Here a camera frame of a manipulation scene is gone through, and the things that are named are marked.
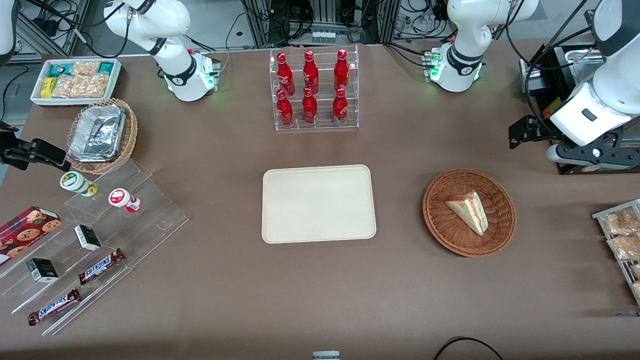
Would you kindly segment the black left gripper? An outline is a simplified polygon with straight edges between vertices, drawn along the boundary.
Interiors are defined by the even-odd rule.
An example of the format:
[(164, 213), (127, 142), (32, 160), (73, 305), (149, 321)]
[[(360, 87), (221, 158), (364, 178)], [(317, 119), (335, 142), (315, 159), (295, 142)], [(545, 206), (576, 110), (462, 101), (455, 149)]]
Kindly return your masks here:
[(509, 126), (509, 149), (514, 150), (524, 142), (558, 141), (559, 130), (550, 118), (522, 116)]

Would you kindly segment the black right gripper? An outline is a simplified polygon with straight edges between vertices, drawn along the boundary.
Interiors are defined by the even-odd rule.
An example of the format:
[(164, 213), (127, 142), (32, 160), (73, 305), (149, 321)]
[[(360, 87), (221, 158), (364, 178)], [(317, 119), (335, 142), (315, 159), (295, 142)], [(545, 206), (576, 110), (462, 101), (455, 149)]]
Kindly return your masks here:
[(18, 128), (0, 122), (1, 163), (25, 171), (30, 163), (45, 164), (64, 173), (70, 171), (67, 152), (39, 138), (25, 141), (16, 136)]

